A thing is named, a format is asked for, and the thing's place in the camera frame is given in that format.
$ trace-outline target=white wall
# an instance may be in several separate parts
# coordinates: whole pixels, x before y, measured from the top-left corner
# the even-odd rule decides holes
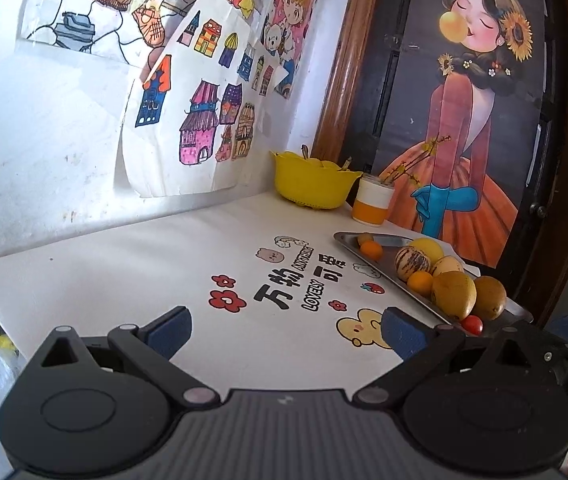
[[[319,0],[291,98],[269,98],[263,156],[248,187],[145,200],[129,186],[118,150],[136,70],[16,44],[21,2],[0,0],[0,255],[266,189],[267,150],[313,142],[347,0]]]

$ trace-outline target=yellow bowl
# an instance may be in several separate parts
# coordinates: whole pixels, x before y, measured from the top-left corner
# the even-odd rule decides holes
[[[275,189],[284,198],[313,209],[335,209],[349,195],[361,171],[337,171],[339,166],[323,160],[305,160],[293,152],[275,156]]]

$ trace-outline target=cartoon girl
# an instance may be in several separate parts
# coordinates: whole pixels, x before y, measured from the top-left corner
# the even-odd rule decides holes
[[[426,142],[382,171],[399,175],[388,219],[413,230],[421,227],[464,258],[494,267],[517,208],[486,175],[491,112],[496,95],[514,92],[522,62],[531,56],[532,34],[517,0],[443,4],[448,12],[440,18],[440,31],[467,52],[440,56],[443,83],[430,98]],[[461,156],[469,148],[470,160]]]
[[[290,92],[295,73],[295,37],[299,36],[297,29],[302,27],[311,4],[312,0],[275,0],[275,15],[282,12],[283,17],[277,20],[274,16],[272,23],[265,26],[265,30],[269,30],[272,25],[281,28],[281,42],[276,50],[288,75],[277,86],[277,91],[284,97]]]

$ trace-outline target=white and orange cup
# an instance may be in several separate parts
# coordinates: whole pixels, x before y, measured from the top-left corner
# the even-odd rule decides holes
[[[383,184],[379,177],[365,174],[359,181],[353,204],[353,220],[366,225],[381,225],[386,219],[395,187]]]

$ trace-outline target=silver tray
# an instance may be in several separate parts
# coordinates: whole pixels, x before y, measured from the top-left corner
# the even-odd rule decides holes
[[[405,238],[397,235],[384,235],[384,234],[373,234],[373,239],[384,248],[384,255],[382,258],[376,262],[371,260],[364,254],[359,252],[359,244],[357,243],[357,236],[361,233],[335,233],[333,237],[337,240],[337,243],[342,245],[344,248],[349,250],[351,253],[355,254],[358,258],[365,261],[371,267],[377,269],[382,273],[383,276],[388,278],[391,282],[395,283],[401,290],[408,294],[413,300],[417,301],[421,306],[430,310],[435,316],[439,317],[442,321],[449,323],[451,325],[459,326],[459,323],[450,316],[447,316],[438,307],[431,303],[427,298],[413,292],[406,286],[406,284],[397,277],[397,272],[395,271],[395,255],[400,248],[408,245],[412,240],[410,238]],[[476,278],[472,272],[464,270],[472,278]],[[531,323],[533,321],[533,315],[526,309],[520,307],[517,303],[512,301],[510,298],[506,300],[506,306],[502,314],[493,321],[486,321],[484,323],[484,331],[482,336],[491,336],[501,328],[509,326],[516,321],[521,319],[526,320],[526,322]]]

